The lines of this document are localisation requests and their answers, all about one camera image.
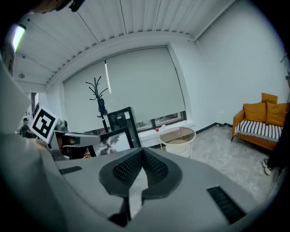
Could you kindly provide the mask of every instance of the round side table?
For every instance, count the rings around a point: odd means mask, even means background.
[[[161,150],[164,144],[165,150],[170,153],[192,157],[192,142],[195,136],[195,131],[186,127],[167,129],[159,135]]]

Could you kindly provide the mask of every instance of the ceiling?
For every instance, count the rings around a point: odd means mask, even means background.
[[[144,31],[189,34],[194,40],[234,0],[86,0],[78,12],[66,7],[28,14],[16,51],[13,77],[47,85],[71,59],[114,37]]]

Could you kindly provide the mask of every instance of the floor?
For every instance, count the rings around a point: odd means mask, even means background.
[[[270,152],[255,144],[232,138],[232,128],[214,126],[196,135],[192,158],[204,162],[242,186],[261,203],[275,196],[287,170],[278,177],[278,170],[270,176],[264,173],[263,158]],[[130,188],[130,210],[134,217],[141,208],[141,192],[146,189],[147,178],[142,170]]]

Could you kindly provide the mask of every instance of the orange sofa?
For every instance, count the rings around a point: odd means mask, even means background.
[[[245,135],[241,133],[235,134],[236,132],[235,128],[243,120],[258,121],[258,122],[265,123],[268,126],[275,125],[282,128],[285,118],[286,118],[286,113],[284,112],[284,108],[288,109],[289,106],[286,103],[277,104],[277,96],[265,94],[265,93],[262,94],[262,102],[265,103],[264,110],[261,110],[260,108],[261,103],[244,104],[244,108],[234,116],[233,124],[232,124],[232,140],[234,137],[237,137],[237,138],[246,140],[248,142],[254,143],[256,145],[259,145],[261,147],[264,147],[266,149],[274,150],[277,144],[276,141],[269,141],[264,138],[258,138],[256,136]]]
[[[250,135],[235,135],[235,128],[236,126],[245,119],[245,112],[244,110],[241,110],[240,112],[238,112],[235,116],[234,116],[234,121],[232,124],[232,140],[234,137],[240,138],[242,140],[257,144],[261,147],[265,147],[269,150],[274,150],[274,148],[276,147],[276,142],[272,142],[272,141],[268,141],[265,139],[261,139],[261,138],[256,138]]]

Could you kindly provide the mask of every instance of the window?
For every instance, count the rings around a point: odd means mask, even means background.
[[[142,121],[135,123],[137,131],[145,131],[145,130],[151,130],[152,129],[152,122],[150,121]]]
[[[183,120],[186,120],[185,111],[166,115],[164,117],[151,119],[150,121],[138,122],[135,125],[138,132],[143,132],[143,131],[148,131],[148,130],[159,128],[162,125],[170,125],[170,124],[183,121]]]
[[[103,135],[106,133],[106,130],[105,128],[101,128],[101,129],[97,129],[97,130],[89,130],[89,131],[86,131],[85,134],[90,134],[90,135]]]
[[[31,107],[32,107],[32,116],[36,115],[38,109],[39,109],[39,94],[32,92],[31,93]]]
[[[35,97],[34,97],[34,107],[36,107],[37,104],[39,104],[39,94],[38,93],[36,93]]]

